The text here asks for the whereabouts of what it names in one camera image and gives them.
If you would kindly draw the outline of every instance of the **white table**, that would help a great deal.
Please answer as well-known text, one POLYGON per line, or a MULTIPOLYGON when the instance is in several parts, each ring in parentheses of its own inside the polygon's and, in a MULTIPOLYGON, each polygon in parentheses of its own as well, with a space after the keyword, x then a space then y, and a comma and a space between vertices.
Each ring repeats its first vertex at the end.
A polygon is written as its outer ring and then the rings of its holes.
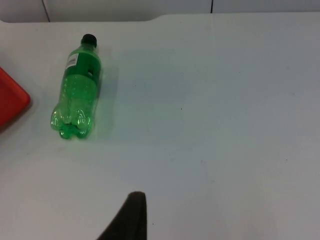
POLYGON ((0 23, 33 105, 0 134, 0 238, 95 240, 144 191, 150 240, 320 237, 320 13, 0 23), (96 126, 49 121, 69 52, 96 35, 96 126))

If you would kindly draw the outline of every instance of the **red plastic container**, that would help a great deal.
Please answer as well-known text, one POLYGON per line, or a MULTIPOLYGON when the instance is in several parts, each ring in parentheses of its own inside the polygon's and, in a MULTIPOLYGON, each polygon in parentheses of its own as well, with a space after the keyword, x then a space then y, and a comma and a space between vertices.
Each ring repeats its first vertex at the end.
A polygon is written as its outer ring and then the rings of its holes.
POLYGON ((0 67, 0 127, 15 118, 29 103, 29 94, 0 67))

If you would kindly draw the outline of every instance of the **bottle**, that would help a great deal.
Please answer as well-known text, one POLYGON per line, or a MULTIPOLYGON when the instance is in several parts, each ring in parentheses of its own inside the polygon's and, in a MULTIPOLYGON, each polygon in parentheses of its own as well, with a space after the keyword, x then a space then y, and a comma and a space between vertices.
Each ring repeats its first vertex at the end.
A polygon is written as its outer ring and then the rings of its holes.
POLYGON ((96 48, 96 37, 85 34, 68 57, 59 102, 51 115, 51 127, 63 139, 85 138, 93 127, 101 71, 96 48))

